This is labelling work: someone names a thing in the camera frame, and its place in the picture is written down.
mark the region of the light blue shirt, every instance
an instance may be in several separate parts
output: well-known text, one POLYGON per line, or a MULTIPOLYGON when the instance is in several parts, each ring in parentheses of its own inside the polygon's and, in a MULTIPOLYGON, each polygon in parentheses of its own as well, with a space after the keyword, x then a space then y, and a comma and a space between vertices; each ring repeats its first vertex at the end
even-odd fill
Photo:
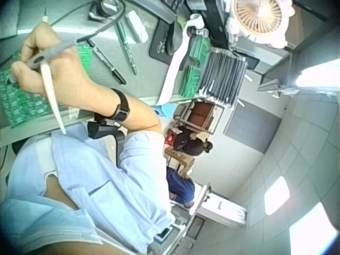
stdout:
MULTIPOLYGON (((99 229, 128 247, 146 252, 153 237, 174 222, 164 137, 152 131, 128 134, 117 168, 105 143, 88 138, 83 124, 69 126, 66 131, 67 135, 52 132, 52 154, 61 187, 99 229)), ((39 139, 30 139, 18 154, 7 199, 43 196, 46 192, 36 149, 39 139)))

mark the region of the desk surface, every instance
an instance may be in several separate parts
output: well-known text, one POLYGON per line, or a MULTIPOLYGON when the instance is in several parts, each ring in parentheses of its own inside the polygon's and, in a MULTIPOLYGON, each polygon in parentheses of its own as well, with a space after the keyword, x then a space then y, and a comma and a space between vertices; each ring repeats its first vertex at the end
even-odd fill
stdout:
MULTIPOLYGON (((8 58, 13 52, 20 49, 27 34, 41 21, 45 7, 47 8, 49 21, 52 23, 71 9, 86 2, 86 0, 20 1, 18 36, 0 41, 0 63, 8 58)), ((88 5, 77 10, 53 27, 62 39, 71 39, 75 36, 78 37, 89 34, 102 26, 101 23, 87 20, 89 7, 90 6, 88 5)), ((98 84, 110 88, 118 88, 137 98, 140 98, 147 104, 152 105, 157 101, 160 95, 168 65, 149 56, 149 47, 158 22, 157 18, 138 8, 137 6, 126 2, 126 13, 131 10, 135 10, 137 12, 138 16, 142 19, 149 35, 149 40, 146 43, 135 43, 130 29, 126 23, 126 19, 123 18, 121 20, 123 22, 127 35, 127 41, 130 44, 131 52, 138 69, 138 75, 133 75, 132 69, 130 68, 130 65, 124 55, 121 43, 118 40, 116 28, 113 26, 107 31, 94 37, 93 41, 119 70, 119 72, 127 81, 127 85, 119 85, 117 81, 111 76, 107 67, 95 54, 92 56, 89 76, 98 84)), ((183 71, 178 73, 173 95, 177 95, 179 93, 183 76, 183 71)), ((84 112, 80 115, 79 119, 83 120, 90 118, 91 116, 92 113, 84 112)), ((25 123, 14 129, 8 127, 8 123, 3 117, 0 119, 0 147, 25 137, 58 128, 53 116, 45 116, 43 118, 31 121, 31 123, 25 123)), ((77 121, 69 120, 68 116, 65 116, 63 120, 65 121, 64 124, 66 125, 77 121)))

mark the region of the black mouse pad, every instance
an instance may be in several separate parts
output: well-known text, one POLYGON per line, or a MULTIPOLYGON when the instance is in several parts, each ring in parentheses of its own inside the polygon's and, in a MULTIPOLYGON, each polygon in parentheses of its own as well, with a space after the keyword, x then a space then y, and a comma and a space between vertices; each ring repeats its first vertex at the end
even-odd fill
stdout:
MULTIPOLYGON (((151 42, 150 50, 149 50, 150 57, 156 60, 159 60, 168 65, 171 64, 171 60, 173 57, 173 56, 168 55, 165 50, 165 42, 168 36, 169 27, 170 27, 169 24, 165 23, 162 20, 158 20, 156 30, 154 32, 154 36, 152 38, 152 42, 151 42)), ((188 59, 190 48, 191 48, 191 42, 189 43, 188 51, 180 65, 180 71, 183 70, 184 64, 186 60, 188 59)))

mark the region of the stool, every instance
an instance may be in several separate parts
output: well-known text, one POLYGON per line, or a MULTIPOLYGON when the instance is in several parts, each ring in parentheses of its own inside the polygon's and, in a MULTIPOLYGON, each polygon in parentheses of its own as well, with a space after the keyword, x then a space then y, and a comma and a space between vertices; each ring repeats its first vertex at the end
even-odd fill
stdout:
POLYGON ((174 141, 176 138, 176 133, 174 131, 172 131, 171 129, 168 130, 168 134, 165 138, 165 144, 166 145, 170 145, 170 146, 174 146, 174 141))

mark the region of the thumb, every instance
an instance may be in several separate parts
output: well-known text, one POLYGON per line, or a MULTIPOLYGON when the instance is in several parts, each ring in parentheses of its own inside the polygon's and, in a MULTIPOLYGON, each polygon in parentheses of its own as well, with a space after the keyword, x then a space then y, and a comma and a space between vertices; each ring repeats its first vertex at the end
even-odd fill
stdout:
POLYGON ((36 71, 29 69, 24 62, 14 62, 11 66, 11 70, 23 90, 41 95, 45 93, 41 75, 36 71))

